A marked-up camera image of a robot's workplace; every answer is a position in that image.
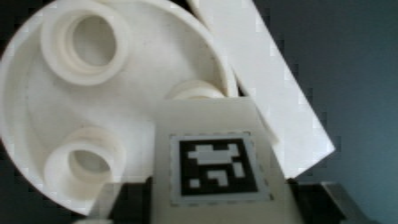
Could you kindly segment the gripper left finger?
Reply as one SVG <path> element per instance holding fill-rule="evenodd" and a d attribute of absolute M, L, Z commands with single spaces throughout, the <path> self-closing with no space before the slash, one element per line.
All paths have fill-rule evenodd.
<path fill-rule="evenodd" d="M 71 224 L 151 224 L 151 184 L 152 178 L 106 183 L 88 215 Z"/>

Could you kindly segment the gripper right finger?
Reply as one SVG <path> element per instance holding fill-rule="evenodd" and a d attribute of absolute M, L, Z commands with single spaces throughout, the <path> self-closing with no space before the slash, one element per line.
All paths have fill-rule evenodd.
<path fill-rule="evenodd" d="M 303 224 L 380 224 L 364 214 L 335 182 L 287 180 Z"/>

